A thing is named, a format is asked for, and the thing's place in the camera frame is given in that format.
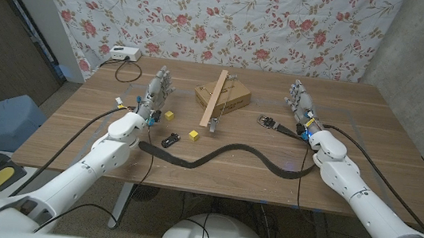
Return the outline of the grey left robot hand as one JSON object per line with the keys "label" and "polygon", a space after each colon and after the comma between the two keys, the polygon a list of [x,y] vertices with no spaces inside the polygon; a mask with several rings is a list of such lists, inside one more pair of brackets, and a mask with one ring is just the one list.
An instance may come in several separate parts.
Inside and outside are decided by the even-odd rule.
{"label": "grey left robot hand", "polygon": [[164,65],[149,82],[146,93],[139,103],[136,114],[144,119],[148,119],[151,111],[160,110],[165,104],[167,96],[174,92],[176,88],[172,86],[170,71]]}

